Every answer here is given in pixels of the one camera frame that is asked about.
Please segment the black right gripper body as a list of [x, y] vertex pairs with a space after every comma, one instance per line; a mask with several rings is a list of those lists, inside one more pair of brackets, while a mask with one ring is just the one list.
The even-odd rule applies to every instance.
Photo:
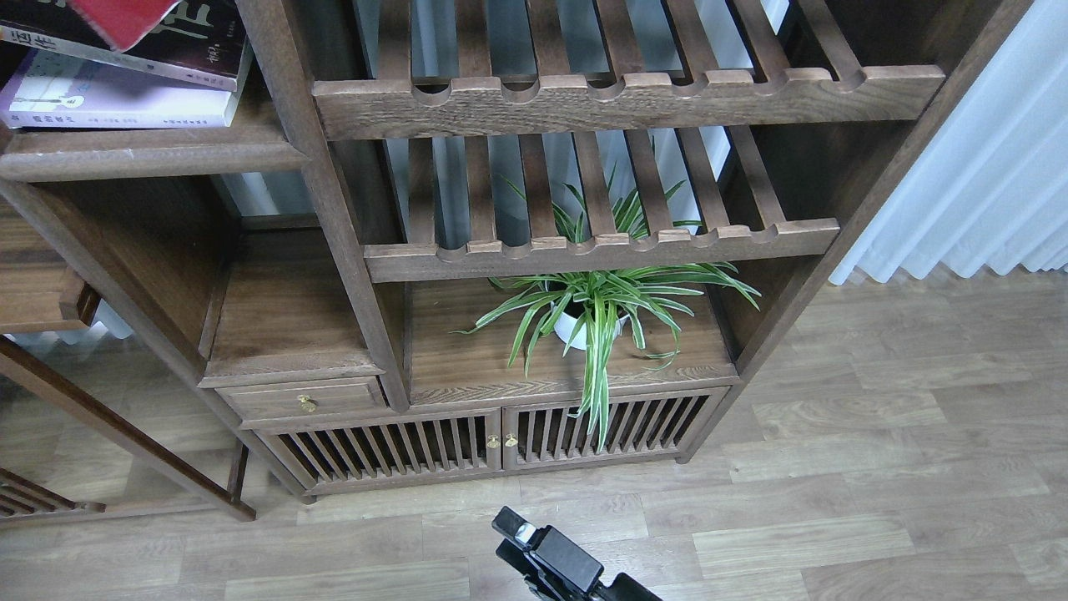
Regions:
[[580, 589], [551, 572], [527, 575], [524, 582], [531, 594], [541, 600], [662, 600], [626, 572], [621, 572], [609, 586], [597, 581], [590, 590]]

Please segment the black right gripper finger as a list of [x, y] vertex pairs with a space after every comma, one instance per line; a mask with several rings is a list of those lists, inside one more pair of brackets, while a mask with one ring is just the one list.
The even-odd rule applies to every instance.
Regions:
[[504, 537], [504, 541], [530, 545], [527, 557], [535, 567], [535, 573], [551, 572], [584, 590], [590, 590], [603, 574], [603, 564], [592, 558], [560, 529], [548, 525], [535, 528], [508, 506], [494, 516], [492, 528]]
[[496, 548], [496, 556], [505, 563], [511, 564], [511, 566], [519, 572], [524, 579], [527, 584], [534, 581], [535, 578], [535, 567], [529, 560], [529, 550], [530, 545], [525, 543], [515, 544], [511, 541], [503, 541], [499, 547]]

